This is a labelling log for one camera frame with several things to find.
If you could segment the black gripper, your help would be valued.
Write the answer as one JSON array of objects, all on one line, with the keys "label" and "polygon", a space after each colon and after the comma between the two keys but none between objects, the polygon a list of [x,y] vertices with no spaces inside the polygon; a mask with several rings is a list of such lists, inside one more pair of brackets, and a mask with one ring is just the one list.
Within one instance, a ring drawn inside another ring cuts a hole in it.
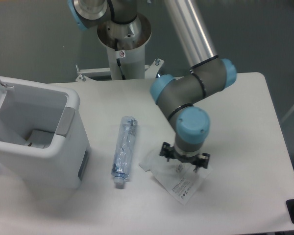
[{"label": "black gripper", "polygon": [[200,168],[207,169],[210,160],[210,154],[208,153],[187,156],[179,153],[175,147],[171,147],[167,142],[163,142],[159,156],[166,158],[167,162],[169,162],[170,159],[176,159],[182,163],[190,163],[195,166],[193,170],[194,173],[197,173]]}]

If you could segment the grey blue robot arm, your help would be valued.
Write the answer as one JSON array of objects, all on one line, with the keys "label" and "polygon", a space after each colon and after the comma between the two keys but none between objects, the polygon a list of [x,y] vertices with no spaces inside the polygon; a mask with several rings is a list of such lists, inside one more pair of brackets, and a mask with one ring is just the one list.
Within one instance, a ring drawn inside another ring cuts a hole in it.
[{"label": "grey blue robot arm", "polygon": [[[160,155],[196,169],[207,168],[210,156],[200,150],[210,120],[195,104],[233,85],[237,71],[230,60],[219,57],[194,0],[166,0],[164,6],[188,68],[178,74],[156,75],[150,88],[155,104],[175,132],[174,144],[164,142]],[[138,11],[135,0],[70,0],[68,7],[81,30],[97,29],[113,80],[146,77],[145,48],[151,24]]]}]

